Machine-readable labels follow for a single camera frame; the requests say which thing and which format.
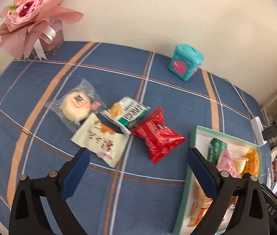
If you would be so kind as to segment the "pink swiss roll snack packet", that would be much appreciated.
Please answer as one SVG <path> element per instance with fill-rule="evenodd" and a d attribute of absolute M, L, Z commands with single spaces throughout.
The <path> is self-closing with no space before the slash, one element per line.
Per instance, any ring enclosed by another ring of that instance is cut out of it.
<path fill-rule="evenodd" d="M 222 150 L 222 152 L 218 158 L 216 168 L 220 172 L 227 171 L 232 177 L 238 178 L 238 175 L 236 174 L 233 159 L 232 159 L 230 153 L 228 152 L 228 149 Z"/>

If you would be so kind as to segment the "cream snack packet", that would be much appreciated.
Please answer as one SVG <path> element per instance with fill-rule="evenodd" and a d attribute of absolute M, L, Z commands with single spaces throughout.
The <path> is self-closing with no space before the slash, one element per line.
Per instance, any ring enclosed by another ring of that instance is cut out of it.
<path fill-rule="evenodd" d="M 96 114 L 91 113 L 75 132 L 71 141 L 95 153 L 107 165 L 114 168 L 126 149 L 129 136 L 115 132 L 101 123 Z"/>

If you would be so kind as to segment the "red snack packet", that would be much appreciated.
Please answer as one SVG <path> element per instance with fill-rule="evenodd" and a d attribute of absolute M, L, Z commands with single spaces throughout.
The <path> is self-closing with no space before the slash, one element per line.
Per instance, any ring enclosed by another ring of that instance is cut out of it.
<path fill-rule="evenodd" d="M 183 136 L 165 125 L 161 107 L 158 107 L 145 120 L 137 124 L 131 132 L 145 140 L 149 149 L 150 160 L 154 164 L 185 142 Z"/>

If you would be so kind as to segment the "round bun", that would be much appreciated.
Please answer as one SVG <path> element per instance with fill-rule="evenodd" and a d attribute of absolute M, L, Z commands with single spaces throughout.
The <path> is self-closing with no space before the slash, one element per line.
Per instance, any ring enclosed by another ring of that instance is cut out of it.
<path fill-rule="evenodd" d="M 90 114 L 104 111 L 107 105 L 102 101 L 95 88 L 86 79 L 82 79 L 79 85 L 61 98 L 47 102 L 45 107 L 53 111 L 74 133 Z"/>

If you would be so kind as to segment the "green white snack packet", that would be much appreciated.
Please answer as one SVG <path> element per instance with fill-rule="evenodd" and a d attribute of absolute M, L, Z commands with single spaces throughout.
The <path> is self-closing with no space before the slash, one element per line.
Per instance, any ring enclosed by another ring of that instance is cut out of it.
<path fill-rule="evenodd" d="M 120 128 L 126 134 L 131 135 L 131 130 L 150 110 L 140 102 L 130 97 L 123 97 L 114 103 L 109 109 L 101 112 L 107 120 Z"/>

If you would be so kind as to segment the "orange yellow cake packet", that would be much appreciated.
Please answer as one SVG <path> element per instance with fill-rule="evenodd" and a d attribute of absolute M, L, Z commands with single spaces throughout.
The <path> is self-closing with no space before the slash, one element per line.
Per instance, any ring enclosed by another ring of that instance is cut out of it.
<path fill-rule="evenodd" d="M 243 173 L 249 173 L 254 176 L 258 176 L 260 157 L 255 147 L 251 147 L 250 150 L 244 156 L 247 158 Z"/>

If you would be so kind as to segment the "orange swiss roll packet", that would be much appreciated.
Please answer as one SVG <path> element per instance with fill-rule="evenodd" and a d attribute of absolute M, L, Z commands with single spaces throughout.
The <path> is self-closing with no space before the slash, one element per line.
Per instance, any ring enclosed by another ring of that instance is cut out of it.
<path fill-rule="evenodd" d="M 191 217 L 188 223 L 188 227 L 196 227 L 206 214 L 211 204 L 212 199 L 208 198 L 205 195 L 198 180 L 195 179 L 194 204 L 191 210 Z"/>

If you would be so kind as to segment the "small jelly cup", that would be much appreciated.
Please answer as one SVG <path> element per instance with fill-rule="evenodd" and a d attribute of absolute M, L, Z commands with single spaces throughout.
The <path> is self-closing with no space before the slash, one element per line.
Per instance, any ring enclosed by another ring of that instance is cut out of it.
<path fill-rule="evenodd" d="M 248 158 L 243 158 L 243 157 L 233 159 L 235 171 L 239 178 L 243 176 L 243 172 L 245 171 L 245 165 L 247 161 L 248 161 Z"/>

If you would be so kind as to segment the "green rimmed white tray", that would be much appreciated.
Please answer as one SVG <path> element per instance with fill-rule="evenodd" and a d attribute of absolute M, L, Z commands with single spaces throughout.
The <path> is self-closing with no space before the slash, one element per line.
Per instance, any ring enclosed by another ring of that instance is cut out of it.
<path fill-rule="evenodd" d="M 258 154 L 261 153 L 260 147 L 254 143 L 203 126 L 197 126 L 190 132 L 190 147 L 196 147 L 203 157 L 208 158 L 209 144 L 213 138 L 227 143 L 228 151 L 233 158 L 245 156 L 252 147 Z M 191 210 L 195 205 L 195 189 L 193 172 L 190 167 L 187 167 L 183 195 L 172 234 L 191 234 L 193 232 L 194 228 L 188 227 L 188 224 Z"/>

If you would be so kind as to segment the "dark green snack packet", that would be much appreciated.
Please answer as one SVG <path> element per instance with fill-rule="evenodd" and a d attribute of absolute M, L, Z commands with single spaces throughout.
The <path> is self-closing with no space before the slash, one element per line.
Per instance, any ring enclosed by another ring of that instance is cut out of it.
<path fill-rule="evenodd" d="M 213 138 L 209 144 L 209 152 L 207 160 L 214 165 L 217 164 L 218 159 L 224 149 L 227 149 L 228 145 L 226 142 L 221 141 L 220 139 Z"/>

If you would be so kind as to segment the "black charger adapter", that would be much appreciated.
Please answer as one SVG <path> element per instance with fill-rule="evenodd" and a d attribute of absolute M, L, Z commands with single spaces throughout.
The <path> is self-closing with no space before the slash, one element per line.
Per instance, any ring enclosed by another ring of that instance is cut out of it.
<path fill-rule="evenodd" d="M 275 125 L 271 125 L 262 131 L 262 137 L 264 141 L 270 140 L 277 136 L 277 128 Z"/>

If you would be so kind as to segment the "white power strip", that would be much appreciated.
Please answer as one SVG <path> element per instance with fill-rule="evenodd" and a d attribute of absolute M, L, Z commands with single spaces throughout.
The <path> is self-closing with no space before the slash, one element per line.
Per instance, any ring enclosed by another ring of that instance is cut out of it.
<path fill-rule="evenodd" d="M 267 143 L 267 141 L 263 139 L 263 126 L 260 118 L 258 116 L 253 117 L 251 119 L 251 125 L 256 138 L 257 145 L 264 146 Z"/>

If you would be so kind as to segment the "blue plaid tablecloth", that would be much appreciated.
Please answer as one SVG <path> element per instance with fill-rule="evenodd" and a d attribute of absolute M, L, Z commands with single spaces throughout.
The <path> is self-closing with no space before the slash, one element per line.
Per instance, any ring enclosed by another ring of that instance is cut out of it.
<path fill-rule="evenodd" d="M 46 61 L 13 61 L 0 76 L 0 226 L 7 230 L 10 175 L 46 176 L 79 147 L 45 104 L 86 79 L 108 106 L 125 96 L 161 107 L 168 127 L 186 140 L 204 126 L 254 143 L 256 99 L 199 70 L 187 82 L 168 70 L 170 58 L 107 43 L 64 43 Z M 115 168 L 91 154 L 67 203 L 88 234 L 173 234 L 188 168 L 189 142 L 153 164 L 141 138 L 130 140 Z"/>

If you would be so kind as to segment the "teal toy box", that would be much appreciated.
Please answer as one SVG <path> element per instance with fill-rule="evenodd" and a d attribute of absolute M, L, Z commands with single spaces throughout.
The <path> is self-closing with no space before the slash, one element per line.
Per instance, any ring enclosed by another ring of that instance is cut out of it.
<path fill-rule="evenodd" d="M 204 55 L 197 49 L 188 44 L 180 44 L 175 46 L 168 69 L 183 81 L 188 81 L 203 61 Z"/>

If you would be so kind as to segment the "pink flower bouquet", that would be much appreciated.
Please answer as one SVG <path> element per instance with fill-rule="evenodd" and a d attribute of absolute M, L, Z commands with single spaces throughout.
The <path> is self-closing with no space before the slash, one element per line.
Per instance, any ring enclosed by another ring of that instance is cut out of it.
<path fill-rule="evenodd" d="M 74 24 L 81 12 L 63 7 L 63 0 L 14 0 L 0 13 L 0 48 L 17 60 L 36 55 L 39 60 L 63 39 L 63 23 Z"/>

